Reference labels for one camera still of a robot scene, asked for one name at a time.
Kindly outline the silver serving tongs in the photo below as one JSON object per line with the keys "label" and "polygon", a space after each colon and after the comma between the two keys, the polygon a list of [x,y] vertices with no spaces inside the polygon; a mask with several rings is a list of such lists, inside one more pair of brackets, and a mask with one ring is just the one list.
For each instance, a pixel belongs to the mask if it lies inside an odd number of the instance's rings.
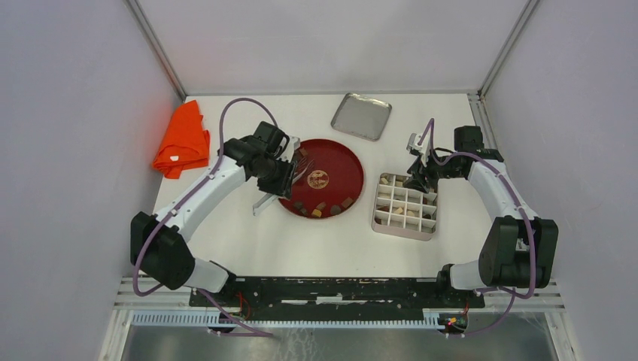
{"label": "silver serving tongs", "polygon": [[264,196],[252,206],[252,214],[258,217],[277,199],[291,199],[292,187],[314,165],[310,157],[303,157],[292,162],[277,161],[276,173],[273,180],[259,179],[258,190]]}

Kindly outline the pink tin box with dividers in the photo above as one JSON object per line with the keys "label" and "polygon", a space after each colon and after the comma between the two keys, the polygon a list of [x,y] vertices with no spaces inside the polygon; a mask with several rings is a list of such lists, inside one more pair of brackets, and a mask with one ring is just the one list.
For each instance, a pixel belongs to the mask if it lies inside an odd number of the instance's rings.
{"label": "pink tin box with dividers", "polygon": [[375,191],[371,227],[374,232],[429,241],[437,228],[438,194],[406,187],[407,177],[382,173]]}

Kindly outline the red round plate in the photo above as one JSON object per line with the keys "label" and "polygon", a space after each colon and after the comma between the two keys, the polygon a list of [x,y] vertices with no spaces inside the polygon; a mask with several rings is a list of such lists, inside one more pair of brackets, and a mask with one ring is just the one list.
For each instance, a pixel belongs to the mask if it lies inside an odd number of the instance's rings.
{"label": "red round plate", "polygon": [[[279,199],[278,204],[289,213],[310,220],[339,216],[352,208],[363,193],[364,170],[359,158],[345,145],[329,139],[309,139],[300,143],[295,159],[310,157],[314,165],[292,188],[290,200]],[[354,200],[344,209],[346,198]],[[342,213],[330,215],[330,208],[338,205]],[[321,218],[311,216],[314,209],[322,211]]]}

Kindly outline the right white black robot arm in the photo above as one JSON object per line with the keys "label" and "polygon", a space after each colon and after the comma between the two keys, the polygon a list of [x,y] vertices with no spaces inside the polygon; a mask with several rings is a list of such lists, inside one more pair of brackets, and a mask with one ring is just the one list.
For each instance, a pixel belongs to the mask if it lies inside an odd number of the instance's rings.
{"label": "right white black robot arm", "polygon": [[439,155],[433,145],[434,122],[411,134],[407,151],[415,156],[404,186],[429,193],[447,179],[468,181],[478,193],[492,221],[477,260],[445,265],[434,287],[436,301],[453,307],[465,290],[503,291],[529,299],[551,278],[559,230],[555,221],[541,218],[522,199],[508,175],[504,159],[487,148],[478,126],[454,130],[454,149]]}

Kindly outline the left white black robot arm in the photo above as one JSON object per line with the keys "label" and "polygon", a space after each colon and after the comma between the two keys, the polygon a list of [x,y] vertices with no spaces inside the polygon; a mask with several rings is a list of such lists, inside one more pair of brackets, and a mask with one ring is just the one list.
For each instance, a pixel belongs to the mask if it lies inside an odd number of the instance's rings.
{"label": "left white black robot arm", "polygon": [[300,139],[261,122],[254,134],[225,141],[215,164],[186,191],[154,214],[141,211],[130,225],[130,262],[160,287],[207,290],[218,306],[230,305],[236,286],[231,272],[192,255],[188,242],[208,215],[251,178],[270,198],[290,199]]}

